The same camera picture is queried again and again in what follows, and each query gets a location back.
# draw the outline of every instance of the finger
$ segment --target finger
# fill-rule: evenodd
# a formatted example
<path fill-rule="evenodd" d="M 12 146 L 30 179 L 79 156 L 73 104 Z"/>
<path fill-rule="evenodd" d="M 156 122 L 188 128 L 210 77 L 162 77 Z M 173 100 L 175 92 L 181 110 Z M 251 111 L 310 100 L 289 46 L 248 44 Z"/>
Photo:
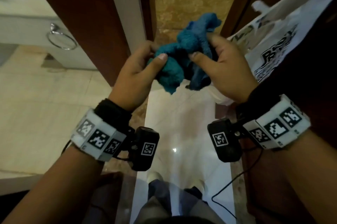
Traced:
<path fill-rule="evenodd" d="M 153 81 L 158 72 L 164 67 L 167 61 L 167 54 L 160 54 L 141 72 L 147 81 Z"/>
<path fill-rule="evenodd" d="M 207 33 L 207 40 L 215 48 L 218 56 L 220 56 L 225 48 L 231 44 L 229 40 L 216 33 Z"/>
<path fill-rule="evenodd" d="M 188 57 L 197 66 L 202 68 L 204 72 L 207 73 L 208 76 L 211 76 L 211 74 L 214 71 L 214 68 L 218 65 L 216 61 L 213 61 L 208 56 L 200 52 L 194 52 L 193 54 L 188 55 Z"/>
<path fill-rule="evenodd" d="M 145 41 L 137 50 L 131 55 L 136 57 L 146 58 L 152 55 L 153 52 L 158 50 L 159 46 L 152 41 Z"/>

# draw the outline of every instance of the white sneaker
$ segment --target white sneaker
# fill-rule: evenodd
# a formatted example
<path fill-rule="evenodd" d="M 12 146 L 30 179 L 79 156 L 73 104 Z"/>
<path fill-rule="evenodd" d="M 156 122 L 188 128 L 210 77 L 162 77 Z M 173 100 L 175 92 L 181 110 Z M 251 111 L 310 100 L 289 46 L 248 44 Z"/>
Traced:
<path fill-rule="evenodd" d="M 150 182 L 154 180 L 164 180 L 163 177 L 160 175 L 160 173 L 153 171 L 148 173 L 148 178 L 147 178 L 147 183 L 149 184 Z"/>
<path fill-rule="evenodd" d="M 202 193 L 202 195 L 204 195 L 205 193 L 205 183 L 204 181 L 200 180 L 200 179 L 196 179 L 194 180 L 191 185 L 189 186 L 189 188 L 193 188 L 196 187 L 197 189 L 199 189 L 199 191 Z"/>

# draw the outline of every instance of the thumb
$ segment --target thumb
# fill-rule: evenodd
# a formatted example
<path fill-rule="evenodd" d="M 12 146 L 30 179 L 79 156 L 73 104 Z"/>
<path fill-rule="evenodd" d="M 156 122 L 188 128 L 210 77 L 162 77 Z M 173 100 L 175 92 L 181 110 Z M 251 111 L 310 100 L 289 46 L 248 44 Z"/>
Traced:
<path fill-rule="evenodd" d="M 200 52 L 194 52 L 188 55 L 189 59 L 197 66 L 202 68 L 208 76 L 214 71 L 214 67 L 218 64 L 216 61 L 210 59 L 208 56 Z"/>
<path fill-rule="evenodd" d="M 162 54 L 158 55 L 142 71 L 143 76 L 145 76 L 146 79 L 149 79 L 151 81 L 154 80 L 155 77 L 157 76 L 158 72 L 160 72 L 161 69 L 166 64 L 166 61 L 167 61 L 167 54 L 162 53 Z"/>

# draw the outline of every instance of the white plastic bag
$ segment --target white plastic bag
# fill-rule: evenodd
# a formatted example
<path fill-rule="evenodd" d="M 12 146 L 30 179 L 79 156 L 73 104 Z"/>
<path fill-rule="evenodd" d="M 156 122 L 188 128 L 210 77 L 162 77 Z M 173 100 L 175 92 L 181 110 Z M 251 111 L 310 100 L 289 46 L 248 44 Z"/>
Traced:
<path fill-rule="evenodd" d="M 260 83 L 301 43 L 331 1 L 281 0 L 270 8 L 256 1 L 252 7 L 261 15 L 228 39 L 239 46 Z M 233 103 L 213 85 L 208 90 L 216 103 Z"/>

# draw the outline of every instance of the forearm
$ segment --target forearm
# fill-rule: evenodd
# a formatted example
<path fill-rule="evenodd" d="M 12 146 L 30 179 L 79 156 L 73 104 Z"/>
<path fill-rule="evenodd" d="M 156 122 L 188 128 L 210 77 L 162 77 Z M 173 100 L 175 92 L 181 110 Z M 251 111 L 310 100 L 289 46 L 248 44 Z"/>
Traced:
<path fill-rule="evenodd" d="M 88 200 L 103 163 L 69 147 L 3 223 L 58 223 Z"/>
<path fill-rule="evenodd" d="M 317 223 L 335 223 L 337 150 L 307 130 L 276 156 L 289 183 Z"/>

